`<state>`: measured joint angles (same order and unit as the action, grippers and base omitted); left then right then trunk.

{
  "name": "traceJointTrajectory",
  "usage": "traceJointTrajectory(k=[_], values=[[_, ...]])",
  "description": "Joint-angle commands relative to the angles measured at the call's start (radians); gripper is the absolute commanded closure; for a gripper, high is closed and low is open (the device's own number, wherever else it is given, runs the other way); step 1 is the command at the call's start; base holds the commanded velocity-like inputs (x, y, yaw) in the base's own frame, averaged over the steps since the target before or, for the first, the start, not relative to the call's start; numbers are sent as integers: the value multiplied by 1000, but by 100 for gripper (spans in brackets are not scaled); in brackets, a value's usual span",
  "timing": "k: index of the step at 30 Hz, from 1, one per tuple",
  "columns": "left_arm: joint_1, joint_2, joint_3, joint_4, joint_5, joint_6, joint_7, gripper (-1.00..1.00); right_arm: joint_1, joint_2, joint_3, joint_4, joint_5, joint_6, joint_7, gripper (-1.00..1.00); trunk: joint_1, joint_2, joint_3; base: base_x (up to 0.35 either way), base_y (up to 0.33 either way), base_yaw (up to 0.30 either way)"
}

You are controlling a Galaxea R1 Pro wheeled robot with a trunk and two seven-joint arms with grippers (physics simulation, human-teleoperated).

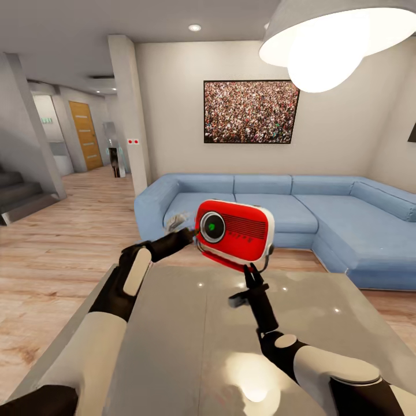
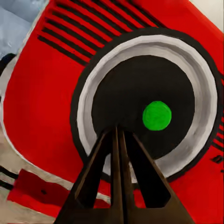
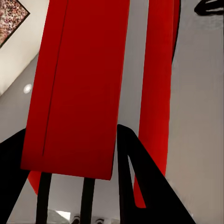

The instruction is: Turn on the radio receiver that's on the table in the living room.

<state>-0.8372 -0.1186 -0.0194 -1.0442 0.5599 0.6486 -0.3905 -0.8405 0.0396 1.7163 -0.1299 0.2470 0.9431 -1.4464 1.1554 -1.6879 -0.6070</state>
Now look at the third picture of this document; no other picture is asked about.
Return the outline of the radio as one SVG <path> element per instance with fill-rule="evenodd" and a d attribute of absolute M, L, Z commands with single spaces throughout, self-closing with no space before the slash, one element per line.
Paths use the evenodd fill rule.
<path fill-rule="evenodd" d="M 69 224 L 120 220 L 118 124 L 163 176 L 181 0 L 49 0 L 20 169 Z M 135 205 L 146 208 L 128 155 Z"/>

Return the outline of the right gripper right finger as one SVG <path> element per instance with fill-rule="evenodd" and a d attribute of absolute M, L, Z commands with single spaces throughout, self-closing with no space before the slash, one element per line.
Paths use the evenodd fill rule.
<path fill-rule="evenodd" d="M 196 224 L 134 131 L 118 124 L 120 224 Z M 135 205 L 128 155 L 146 208 Z"/>

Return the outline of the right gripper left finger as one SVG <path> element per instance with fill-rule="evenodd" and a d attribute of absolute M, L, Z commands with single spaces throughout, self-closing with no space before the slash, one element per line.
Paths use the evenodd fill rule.
<path fill-rule="evenodd" d="M 6 224 L 30 170 L 20 169 L 26 129 L 0 143 L 0 224 Z"/>

